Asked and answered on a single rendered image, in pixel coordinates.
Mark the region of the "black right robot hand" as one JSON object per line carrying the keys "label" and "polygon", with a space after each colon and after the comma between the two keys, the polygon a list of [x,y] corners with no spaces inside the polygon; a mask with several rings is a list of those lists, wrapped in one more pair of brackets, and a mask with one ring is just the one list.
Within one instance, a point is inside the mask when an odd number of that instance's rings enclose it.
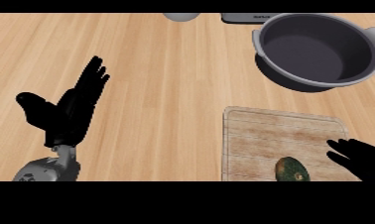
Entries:
{"label": "black right robot hand", "polygon": [[375,182],[375,147],[356,139],[328,140],[328,158],[366,182]]}

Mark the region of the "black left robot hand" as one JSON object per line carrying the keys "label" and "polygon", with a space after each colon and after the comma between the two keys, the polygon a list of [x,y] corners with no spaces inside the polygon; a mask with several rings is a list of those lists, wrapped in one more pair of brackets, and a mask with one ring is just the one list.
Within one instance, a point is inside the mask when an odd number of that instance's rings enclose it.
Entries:
{"label": "black left robot hand", "polygon": [[74,147],[84,140],[108,79],[102,59],[94,56],[75,87],[65,92],[57,104],[31,92],[16,95],[26,122],[46,132],[47,148],[57,145]]}

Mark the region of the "dark green squash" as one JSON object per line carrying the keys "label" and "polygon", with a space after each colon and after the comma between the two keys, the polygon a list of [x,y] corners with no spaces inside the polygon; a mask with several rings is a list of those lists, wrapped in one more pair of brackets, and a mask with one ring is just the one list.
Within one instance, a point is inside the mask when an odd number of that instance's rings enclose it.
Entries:
{"label": "dark green squash", "polygon": [[277,181],[310,181],[308,173],[301,162],[292,157],[283,157],[276,163]]}

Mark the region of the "pale wooden cutting board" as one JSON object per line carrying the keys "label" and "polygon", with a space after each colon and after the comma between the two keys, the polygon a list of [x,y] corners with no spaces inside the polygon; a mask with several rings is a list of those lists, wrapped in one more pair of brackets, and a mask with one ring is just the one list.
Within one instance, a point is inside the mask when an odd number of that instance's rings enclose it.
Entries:
{"label": "pale wooden cutting board", "polygon": [[338,118],[267,109],[223,112],[221,181],[274,181],[280,158],[295,158],[311,181],[357,181],[326,156],[326,140],[347,139]]}

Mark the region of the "dark grey pot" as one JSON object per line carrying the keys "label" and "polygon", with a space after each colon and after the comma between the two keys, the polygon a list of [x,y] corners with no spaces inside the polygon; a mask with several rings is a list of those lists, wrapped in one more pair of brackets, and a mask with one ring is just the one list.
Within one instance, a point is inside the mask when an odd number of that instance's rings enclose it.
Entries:
{"label": "dark grey pot", "polygon": [[375,27],[317,13],[282,13],[252,30],[257,67],[279,86],[320,92],[375,75]]}

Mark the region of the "pale grey round object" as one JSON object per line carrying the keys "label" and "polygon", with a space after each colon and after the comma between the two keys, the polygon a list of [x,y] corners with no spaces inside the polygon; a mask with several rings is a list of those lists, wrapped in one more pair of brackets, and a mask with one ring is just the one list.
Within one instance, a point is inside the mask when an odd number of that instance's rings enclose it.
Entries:
{"label": "pale grey round object", "polygon": [[198,13],[164,13],[164,17],[174,22],[187,22],[198,16]]}

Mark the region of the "dark grey flat appliance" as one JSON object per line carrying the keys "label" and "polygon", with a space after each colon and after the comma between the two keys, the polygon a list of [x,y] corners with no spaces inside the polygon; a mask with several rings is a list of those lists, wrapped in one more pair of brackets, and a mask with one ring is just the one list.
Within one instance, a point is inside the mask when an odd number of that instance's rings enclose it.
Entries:
{"label": "dark grey flat appliance", "polygon": [[277,13],[223,13],[221,20],[227,24],[263,24]]}

